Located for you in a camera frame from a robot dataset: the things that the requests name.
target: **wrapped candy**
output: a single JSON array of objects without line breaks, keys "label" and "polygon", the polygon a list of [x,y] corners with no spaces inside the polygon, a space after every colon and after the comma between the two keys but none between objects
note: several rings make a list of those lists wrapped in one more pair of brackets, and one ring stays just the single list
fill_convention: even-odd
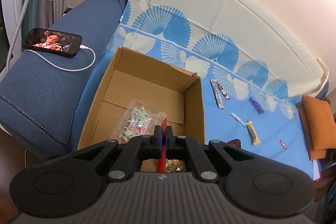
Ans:
[{"label": "wrapped candy", "polygon": [[216,84],[217,84],[217,86],[218,86],[220,92],[223,94],[224,98],[225,98],[226,100],[230,100],[229,95],[227,95],[226,91],[223,89],[223,87],[221,86],[221,84],[218,83],[218,82],[217,82]]},{"label": "wrapped candy", "polygon": [[184,162],[181,160],[167,160],[165,172],[185,172]]},{"label": "wrapped candy", "polygon": [[213,93],[215,95],[215,99],[216,99],[216,103],[217,103],[218,108],[223,108],[224,109],[223,99],[222,99],[222,96],[220,94],[219,87],[216,84],[216,80],[215,79],[210,79],[210,83],[211,83],[211,86],[212,86]]},{"label": "wrapped candy", "polygon": [[144,135],[151,120],[152,117],[147,114],[144,106],[133,107],[118,137],[128,142],[134,136]]},{"label": "wrapped candy", "polygon": [[249,129],[251,135],[253,136],[253,144],[254,145],[260,144],[261,142],[258,138],[257,132],[255,131],[255,129],[252,125],[252,121],[247,122],[246,125],[247,125],[247,128]]},{"label": "wrapped candy", "polygon": [[256,109],[256,111],[258,111],[259,114],[263,114],[264,110],[261,107],[261,105],[258,104],[258,102],[256,102],[255,100],[253,100],[252,97],[249,98],[249,102],[254,106],[254,108]]},{"label": "wrapped candy", "polygon": [[233,112],[231,113],[231,116],[233,118],[235,118],[238,122],[240,122],[244,127],[246,127],[246,125],[244,124],[244,122],[242,121],[241,118],[239,118],[236,114],[234,114]]},{"label": "wrapped candy", "polygon": [[287,145],[282,140],[280,140],[280,144],[285,150],[287,150]]},{"label": "wrapped candy", "polygon": [[145,103],[133,99],[114,128],[110,139],[127,143],[135,136],[153,135],[155,125],[161,125],[166,117],[164,112],[152,112]]}]

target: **white cable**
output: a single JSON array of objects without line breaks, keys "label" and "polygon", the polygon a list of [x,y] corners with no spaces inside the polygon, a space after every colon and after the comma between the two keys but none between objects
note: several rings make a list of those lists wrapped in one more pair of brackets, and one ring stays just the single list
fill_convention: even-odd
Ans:
[{"label": "white cable", "polygon": [[8,71],[9,71],[9,65],[10,65],[10,62],[11,62],[14,45],[15,45],[17,36],[19,34],[19,31],[21,29],[21,24],[22,24],[23,18],[25,16],[28,4],[29,4],[29,0],[25,0],[23,2],[23,5],[22,5],[20,19],[19,19],[19,22],[17,24],[16,30],[15,30],[15,33],[14,33],[13,41],[12,41],[10,47],[9,47],[9,50],[8,50],[7,61],[6,61],[6,73],[8,73]]},{"label": "white cable", "polygon": [[26,167],[26,169],[27,169],[27,151],[28,151],[28,149],[26,149],[26,151],[25,151],[25,167]]},{"label": "white cable", "polygon": [[54,63],[51,63],[48,59],[46,59],[45,57],[43,57],[42,55],[40,55],[38,52],[35,52],[35,51],[33,51],[33,50],[25,50],[25,52],[33,52],[34,54],[38,55],[38,56],[41,57],[43,60],[47,61],[50,65],[52,65],[53,67],[55,67],[55,68],[57,68],[57,69],[61,69],[61,70],[65,70],[65,71],[81,71],[81,70],[86,70],[86,69],[88,69],[89,67],[91,67],[91,66],[93,65],[93,63],[94,63],[95,60],[96,60],[96,54],[95,54],[94,50],[91,49],[91,48],[89,48],[89,47],[86,47],[86,46],[81,45],[80,48],[86,48],[86,49],[88,49],[88,50],[90,50],[90,51],[93,52],[93,61],[91,62],[90,65],[88,65],[87,67],[82,68],[82,69],[65,69],[65,68],[61,68],[61,67],[55,65]]}]

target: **wooden floor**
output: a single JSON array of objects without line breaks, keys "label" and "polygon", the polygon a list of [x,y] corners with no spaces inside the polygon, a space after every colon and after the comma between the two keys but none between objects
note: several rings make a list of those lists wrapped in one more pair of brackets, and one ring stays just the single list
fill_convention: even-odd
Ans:
[{"label": "wooden floor", "polygon": [[[39,160],[27,152],[27,166]],[[7,224],[17,210],[9,195],[11,179],[25,168],[25,149],[9,134],[0,129],[0,224]]]}]

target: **cardboard box flap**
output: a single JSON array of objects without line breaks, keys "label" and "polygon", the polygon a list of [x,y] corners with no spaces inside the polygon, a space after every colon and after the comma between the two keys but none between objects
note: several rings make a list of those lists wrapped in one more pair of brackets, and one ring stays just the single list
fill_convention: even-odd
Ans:
[{"label": "cardboard box flap", "polygon": [[133,99],[150,105],[153,112],[165,112],[171,122],[183,123],[184,96],[181,92],[115,71],[104,101],[126,109]]},{"label": "cardboard box flap", "polygon": [[205,143],[205,122],[201,80],[184,94],[184,133]]},{"label": "cardboard box flap", "polygon": [[119,48],[97,89],[78,149],[110,138],[133,99],[143,102],[150,112],[165,112],[174,135],[205,142],[201,79],[155,58]]},{"label": "cardboard box flap", "polygon": [[171,90],[184,92],[197,79],[192,72],[122,47],[117,70]]},{"label": "cardboard box flap", "polygon": [[113,73],[115,72],[116,65],[118,63],[118,59],[120,58],[121,49],[117,49],[114,53],[110,64],[108,65],[103,78],[100,81],[96,94],[93,98],[88,116],[85,120],[85,124],[83,126],[82,134],[79,139],[78,149],[84,148],[88,146],[88,143],[91,143],[92,137],[95,133],[95,127],[98,123],[98,114],[101,107],[101,101],[105,95],[106,89],[108,88],[109,82]]}]

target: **barcode label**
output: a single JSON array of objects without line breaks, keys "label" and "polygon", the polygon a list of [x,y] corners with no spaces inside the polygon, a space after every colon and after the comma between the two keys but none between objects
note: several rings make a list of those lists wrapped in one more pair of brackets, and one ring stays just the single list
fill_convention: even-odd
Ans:
[{"label": "barcode label", "polygon": [[131,125],[132,121],[128,120],[126,121],[125,125],[124,125],[124,128],[128,129],[129,126]]}]

